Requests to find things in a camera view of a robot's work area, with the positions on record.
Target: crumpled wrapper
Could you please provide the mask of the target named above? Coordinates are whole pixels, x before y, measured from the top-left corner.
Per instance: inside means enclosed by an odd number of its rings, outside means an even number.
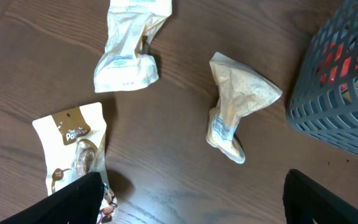
[[[93,103],[33,121],[44,148],[48,195],[66,187],[89,172],[99,172],[104,198],[96,223],[112,223],[117,198],[109,187],[104,160],[106,122],[102,104]]]
[[[171,13],[171,0],[110,0],[109,38],[94,71],[96,93],[138,90],[158,80],[149,46]]]
[[[209,64],[219,88],[219,101],[209,111],[206,140],[228,158],[242,164],[246,157],[234,139],[240,118],[271,105],[279,99],[282,91],[247,65],[219,52]]]

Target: red item in basket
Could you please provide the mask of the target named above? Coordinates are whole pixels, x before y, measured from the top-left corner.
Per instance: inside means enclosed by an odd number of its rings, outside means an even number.
[[[336,55],[335,55],[335,60],[338,60],[340,57],[341,57],[341,54],[342,54],[342,50],[343,50],[343,44],[341,44],[340,46],[338,46],[338,50],[336,51]],[[333,53],[331,52],[328,56],[327,56],[327,61],[326,61],[326,68],[329,67],[329,63],[331,61],[331,58],[333,57]],[[349,71],[349,65],[351,63],[351,57],[347,58],[345,61],[343,61],[343,66],[342,66],[342,71],[341,71],[341,77],[347,75],[347,72]],[[323,66],[323,62],[320,62],[320,65],[318,67],[318,70],[317,70],[317,75],[319,75],[320,73],[320,70],[321,70],[321,67]],[[334,83],[334,80],[335,80],[335,75],[336,75],[336,72],[337,72],[337,66],[335,66],[330,74],[329,74],[329,83]],[[327,77],[327,74],[324,74],[321,76],[320,78],[320,82],[321,83],[325,83],[326,81],[326,77]],[[342,84],[341,85],[341,91],[344,91],[347,89],[347,83],[345,84]]]

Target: black object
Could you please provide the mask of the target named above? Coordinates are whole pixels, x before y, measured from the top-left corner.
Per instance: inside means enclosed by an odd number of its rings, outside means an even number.
[[[1,224],[95,224],[104,195],[102,178],[90,172]]]
[[[345,62],[349,68],[342,76]],[[358,155],[356,65],[358,0],[346,0],[311,40],[286,109],[288,124],[301,133]],[[351,102],[342,97],[346,92]]]
[[[358,223],[358,209],[296,169],[285,178],[283,201],[288,224]]]

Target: wooden floor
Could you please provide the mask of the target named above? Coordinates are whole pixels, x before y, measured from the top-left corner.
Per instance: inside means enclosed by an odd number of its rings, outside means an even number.
[[[108,0],[0,0],[0,221],[47,196],[31,122],[95,101],[108,124],[116,223],[285,223],[291,168],[358,208],[358,157],[294,132],[285,120],[303,54],[341,2],[173,0],[150,46],[160,80],[95,94]],[[209,67],[217,51],[283,90],[274,105],[241,119],[244,165],[205,140],[218,100]]]

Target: plastic basket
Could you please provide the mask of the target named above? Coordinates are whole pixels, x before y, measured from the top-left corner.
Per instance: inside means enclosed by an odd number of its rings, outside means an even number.
[[[358,155],[358,1],[312,38],[286,116],[295,130]]]

